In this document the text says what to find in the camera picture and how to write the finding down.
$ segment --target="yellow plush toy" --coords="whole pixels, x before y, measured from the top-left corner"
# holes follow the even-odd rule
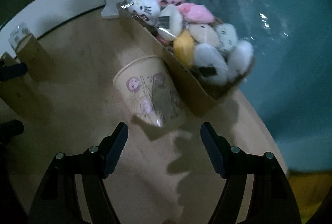
[[[173,41],[173,48],[177,59],[187,68],[191,68],[195,44],[188,30],[183,30],[182,34]]]

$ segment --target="clear plastic wrap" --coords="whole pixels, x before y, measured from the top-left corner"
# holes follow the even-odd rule
[[[258,39],[288,36],[285,21],[258,0],[126,0],[121,8],[173,52],[214,99],[250,72]]]

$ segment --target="cup rim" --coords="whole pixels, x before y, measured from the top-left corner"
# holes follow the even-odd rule
[[[127,68],[129,68],[131,65],[133,65],[134,63],[141,61],[143,59],[147,59],[147,58],[153,58],[153,57],[157,57],[160,60],[162,60],[159,56],[157,55],[146,55],[140,58],[135,59],[134,61],[130,62],[128,65],[126,65],[125,67],[123,67],[122,69],[119,70],[119,72],[115,75],[114,79],[113,79],[113,86],[115,86],[115,83],[117,82],[117,79],[119,78],[119,76],[121,75],[122,72],[124,72]]]

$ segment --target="teal wall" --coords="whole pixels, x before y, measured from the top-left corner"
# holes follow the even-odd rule
[[[256,43],[241,86],[293,170],[332,170],[332,0],[261,0],[290,24],[287,41]]]

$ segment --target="metal screw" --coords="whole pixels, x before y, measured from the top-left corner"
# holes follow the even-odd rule
[[[90,148],[89,148],[89,152],[90,153],[95,153],[95,152],[97,152],[98,151],[98,146],[91,146]]]
[[[273,158],[274,158],[274,154],[272,154],[271,152],[266,152],[265,156],[266,156],[268,159],[273,159]]]
[[[57,153],[56,155],[55,155],[55,158],[56,159],[62,159],[64,157],[64,154],[63,153]]]
[[[230,149],[233,153],[239,153],[240,152],[240,148],[238,148],[237,146],[232,146]]]

